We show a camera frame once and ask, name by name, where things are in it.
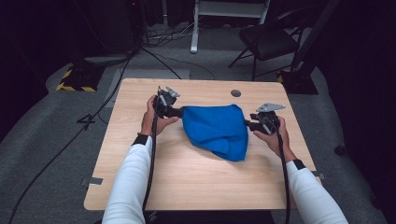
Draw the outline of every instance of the gray mat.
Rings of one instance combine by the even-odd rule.
[[[190,70],[175,70],[178,76],[181,77],[181,79],[190,79]],[[163,78],[163,79],[178,79],[178,77],[172,73],[169,70],[147,70],[147,69],[125,69],[125,72],[123,74],[122,79],[128,78],[128,77],[134,77],[134,78]],[[114,91],[116,88],[117,82],[120,79],[120,71],[116,71],[113,81],[110,85],[110,88],[108,89],[106,99],[108,96],[111,94],[111,92]],[[110,101],[106,104],[105,107],[113,107],[114,103],[116,102],[117,99],[117,94],[119,93],[119,88],[117,88],[116,92],[114,95],[111,97]]]

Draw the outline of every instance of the gray floor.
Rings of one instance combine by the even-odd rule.
[[[237,29],[202,31],[197,54],[190,54],[190,43],[189,35],[148,50],[199,64],[214,76],[199,66],[160,57],[173,69],[188,70],[190,79],[250,80],[251,60],[227,68],[243,48]],[[271,70],[287,64],[289,59],[260,63],[259,69]],[[30,181],[81,129],[82,124],[77,120],[94,114],[100,107],[120,64],[106,69],[98,92],[56,91],[67,67],[68,64],[48,79],[49,94],[22,117],[0,145],[0,223],[8,222],[14,205]],[[133,77],[138,69],[167,70],[142,50],[127,68],[128,77]],[[339,157],[333,153],[343,142],[342,130],[324,77],[316,69],[312,78],[319,95],[295,94],[289,98],[314,162],[328,177],[322,181],[323,186],[339,203],[350,223],[387,223],[381,211],[372,206],[368,184],[355,164],[347,155]],[[276,81],[276,78],[269,75],[258,81]],[[109,120],[111,111],[112,107],[101,111],[103,120]],[[86,187],[79,184],[84,176],[91,175],[106,132],[104,122],[99,118],[94,121],[33,184],[21,201],[13,223],[94,223],[102,217],[103,212],[84,209]],[[276,223],[283,223],[284,215],[283,210],[273,211]],[[290,223],[303,223],[297,210],[292,212]]]

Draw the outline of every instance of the metal bracket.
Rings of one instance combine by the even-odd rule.
[[[321,180],[327,179],[327,176],[326,176],[325,174],[321,174],[321,173],[319,173],[318,171],[312,171],[312,174],[313,174],[314,176],[319,177]]]
[[[154,211],[148,216],[149,223],[155,222],[156,219],[157,219],[157,211]]]
[[[276,104],[271,104],[271,103],[265,103],[259,108],[257,108],[257,112],[270,112],[278,109],[284,109],[286,108],[285,105],[276,105]]]
[[[80,185],[89,187],[90,185],[102,185],[103,178],[96,177],[84,177],[82,178]]]
[[[172,97],[179,97],[180,96],[177,92],[172,90],[170,87],[166,87],[166,89],[168,90],[169,94],[171,94]]]

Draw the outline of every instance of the black cable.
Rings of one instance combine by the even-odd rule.
[[[113,92],[111,92],[111,94],[107,97],[107,99],[105,99],[105,101],[102,103],[102,105],[99,107],[99,109],[93,114],[93,116],[91,116],[89,118],[89,120],[87,121],[87,123],[71,138],[71,140],[69,142],[66,143],[66,145],[40,170],[40,172],[33,178],[33,180],[29,183],[29,185],[26,187],[26,189],[23,191],[22,195],[20,196],[20,198],[18,199],[17,203],[14,206],[14,209],[11,213],[11,217],[9,218],[8,224],[12,223],[13,218],[15,217],[15,214],[18,210],[18,207],[20,206],[20,203],[23,199],[23,197],[26,195],[27,191],[30,189],[30,187],[33,186],[33,184],[35,183],[35,181],[44,173],[44,171],[47,170],[47,168],[70,146],[70,144],[73,143],[73,141],[82,133],[82,131],[85,130],[86,127],[88,127],[88,125],[91,123],[91,121],[99,114],[99,112],[105,107],[105,105],[110,101],[111,97],[114,95],[114,93],[116,92],[118,86],[120,85],[120,82],[122,81],[122,77],[123,77],[123,73],[125,72],[125,68],[128,65],[129,61],[131,61],[132,57],[135,54],[135,50],[133,51],[133,53],[131,53],[131,55],[129,56],[129,59],[127,61],[127,63],[125,64],[125,66],[122,69],[122,72],[120,74],[120,78],[116,84],[116,87],[114,88]]]
[[[166,63],[164,63],[163,61],[161,61],[161,59],[159,59],[155,54],[151,53],[150,51],[146,50],[143,47],[140,47],[143,51],[147,52],[148,54],[150,54],[151,56],[153,56],[155,59],[157,59],[160,63],[162,63],[163,65],[165,65],[165,67],[167,67],[173,74],[175,74],[175,76],[178,77],[178,79],[182,79],[171,67],[169,67]]]
[[[211,73],[208,69],[206,69],[205,67],[203,67],[203,66],[201,66],[201,65],[199,65],[199,64],[183,62],[183,61],[179,61],[179,60],[176,60],[176,59],[173,59],[173,58],[166,58],[166,57],[163,57],[161,54],[156,54],[156,53],[153,53],[153,54],[154,54],[154,55],[157,55],[157,56],[160,56],[160,57],[162,57],[162,58],[164,58],[164,59],[167,59],[167,60],[173,60],[173,61],[178,62],[178,63],[192,64],[192,65],[195,65],[195,66],[197,66],[197,67],[200,67],[200,68],[206,70],[206,72],[208,72],[208,73],[213,77],[213,80],[216,80],[215,75],[213,75],[213,73]]]
[[[177,31],[175,31],[175,32],[181,32],[181,31],[185,30],[186,28],[187,28],[187,26],[184,27],[184,28],[177,28]],[[155,37],[155,36],[160,36],[160,35],[157,33],[157,31],[163,31],[163,30],[164,30],[164,32],[163,32],[161,35],[165,35],[165,34],[166,34],[166,31],[168,31],[169,28],[166,28],[166,29],[148,30],[148,32],[149,32],[149,33],[150,33],[150,32],[154,33],[155,35],[153,35],[152,37]]]
[[[100,116],[100,113],[98,113],[98,117],[99,117],[99,119],[100,119],[103,123],[108,124],[107,121],[105,121],[104,119],[102,119],[102,117]]]
[[[148,175],[148,186],[146,188],[145,200],[143,201],[143,206],[142,206],[143,212],[145,212],[145,210],[146,210],[146,204],[148,202],[149,192],[151,190],[152,176],[154,173],[155,149],[157,146],[157,121],[158,121],[158,111],[157,110],[158,110],[159,102],[160,102],[160,95],[157,95],[157,102],[156,102],[155,108],[154,108],[154,118],[153,118],[152,126],[151,126],[151,138],[152,138],[151,162],[150,162],[149,175]]]
[[[168,44],[171,41],[174,40],[179,40],[182,39],[184,37],[186,37],[187,35],[192,35],[192,33],[187,33],[185,35],[182,35],[182,33],[184,32],[184,30],[186,30],[187,28],[183,29],[182,32],[180,32],[178,35],[175,35],[175,32],[169,34],[169,35],[165,35],[164,37],[159,38],[159,40],[157,41],[157,44],[148,44],[148,43],[144,43],[143,46],[147,47],[147,48],[156,48],[156,47],[162,47],[165,46],[166,44]]]
[[[288,177],[288,169],[286,167],[286,159],[285,159],[285,152],[283,150],[283,139],[282,135],[280,135],[279,128],[275,126],[275,124],[271,120],[269,121],[274,128],[276,129],[276,136],[279,145],[279,154],[280,160],[282,161],[282,168],[283,168],[283,177],[285,179],[285,191],[286,191],[286,220],[285,223],[289,224],[290,222],[290,188],[289,188],[289,177]]]

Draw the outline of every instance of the cable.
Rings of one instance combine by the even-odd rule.
[[[114,95],[116,92],[118,86],[120,85],[120,82],[122,81],[123,73],[125,72],[125,68],[128,65],[129,61],[133,58],[136,50],[133,50],[133,52],[130,54],[128,61],[126,62],[125,66],[122,69],[122,72],[120,74],[120,78],[116,84],[116,87],[114,88],[113,92],[105,99],[105,101],[102,103],[102,105],[99,107],[99,109],[89,118],[87,123],[71,138],[69,142],[66,143],[66,145],[40,170],[40,172],[33,178],[33,180],[29,183],[29,185],[26,187],[26,189],[23,191],[22,195],[18,199],[17,203],[14,206],[14,209],[11,213],[11,217],[9,218],[8,224],[12,223],[13,218],[15,217],[15,214],[18,210],[18,207],[20,206],[20,203],[23,199],[23,197],[26,195],[27,191],[30,189],[30,187],[33,186],[35,181],[44,173],[44,171],[47,170],[47,168],[73,143],[73,141],[82,133],[82,131],[85,130],[85,128],[91,123],[91,121],[99,114],[99,112],[105,107],[105,105],[110,101],[111,97]]]
[[[99,117],[99,119],[100,119],[103,123],[108,124],[107,121],[105,121],[104,119],[102,119],[102,117],[100,116],[100,113],[98,113],[98,117]]]
[[[158,121],[158,103],[160,102],[160,95],[157,96],[157,102],[154,108],[154,119],[152,120],[151,135],[152,135],[152,150],[151,150],[151,162],[148,175],[148,186],[146,189],[145,200],[143,201],[143,212],[146,210],[146,204],[149,199],[149,192],[151,190],[152,176],[154,173],[154,161],[155,161],[155,149],[157,147],[157,121]]]
[[[151,39],[153,39],[153,38],[159,38],[159,41],[157,42],[156,45],[152,45],[152,44],[149,44],[149,43],[143,43],[143,46],[148,47],[148,48],[162,47],[162,46],[168,44],[169,42],[171,42],[171,41],[173,41],[173,40],[179,40],[179,39],[184,38],[184,37],[187,36],[187,35],[192,35],[192,33],[189,33],[189,34],[186,34],[186,35],[183,35],[183,33],[184,33],[185,31],[189,30],[190,28],[192,28],[193,25],[194,25],[194,22],[192,22],[191,24],[189,24],[186,28],[184,28],[184,29],[183,29],[181,32],[179,32],[177,35],[173,35],[174,32],[175,32],[175,28],[174,28],[174,32],[173,32],[173,33],[171,33],[171,34],[169,34],[169,35],[165,35],[163,38],[161,38],[161,36],[163,36],[163,34],[166,33],[166,31],[168,30],[168,29],[167,29],[167,30],[165,30],[165,32],[164,32],[161,36],[155,36],[155,37],[152,37],[152,38],[151,38]],[[162,44],[162,42],[163,42],[166,38],[168,38],[168,37],[171,37],[171,39],[169,39],[167,42],[165,42],[165,43]]]
[[[173,74],[175,74],[175,76],[178,77],[178,79],[182,79],[171,67],[169,67],[166,63],[164,63],[163,61],[161,61],[161,59],[159,59],[155,54],[151,53],[150,51],[146,50],[145,48],[141,47],[141,49],[145,52],[147,52],[148,54],[150,54],[151,56],[153,56],[155,59],[157,59],[158,61],[160,61],[160,63],[162,63],[163,65],[165,65],[165,67],[167,67]]]
[[[274,128],[276,129],[276,136],[279,145],[279,154],[280,160],[282,161],[282,168],[283,168],[283,177],[285,179],[285,191],[286,191],[286,220],[285,223],[289,224],[290,222],[290,189],[289,189],[289,177],[288,177],[288,169],[286,167],[286,159],[285,159],[285,152],[283,151],[283,140],[282,136],[280,135],[279,128],[275,126],[275,124],[267,119]]]
[[[195,65],[195,66],[197,66],[197,67],[200,67],[200,68],[206,70],[206,72],[208,72],[208,73],[213,77],[213,80],[216,80],[215,75],[213,75],[213,73],[211,73],[208,69],[206,69],[205,67],[203,67],[203,66],[201,66],[201,65],[199,65],[199,64],[196,64],[196,63],[188,63],[188,62],[182,62],[182,61],[179,61],[179,60],[176,60],[176,59],[166,58],[166,57],[163,57],[161,54],[156,54],[156,53],[153,53],[153,54],[156,55],[156,56],[160,56],[160,57],[162,57],[162,58],[164,58],[164,59],[167,59],[167,60],[173,60],[173,61],[176,61],[176,62],[178,62],[178,63],[192,64],[192,65]]]

